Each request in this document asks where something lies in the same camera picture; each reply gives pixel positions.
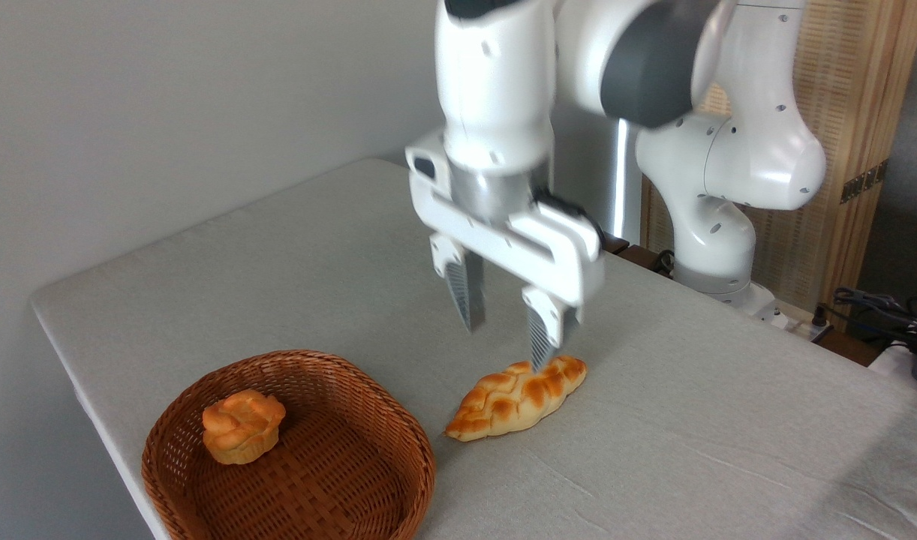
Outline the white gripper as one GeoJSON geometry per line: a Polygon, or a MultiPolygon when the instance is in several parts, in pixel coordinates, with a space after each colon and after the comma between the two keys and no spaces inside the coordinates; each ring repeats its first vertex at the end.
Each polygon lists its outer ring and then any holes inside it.
{"type": "Polygon", "coordinates": [[[598,232],[588,220],[545,204],[513,213],[503,225],[472,217],[449,195],[454,175],[441,138],[441,132],[431,132],[406,148],[413,207],[436,232],[430,237],[432,265],[469,332],[486,318],[483,259],[531,284],[522,290],[522,299],[531,369],[538,374],[578,327],[576,307],[603,286],[605,260],[598,232]]]}

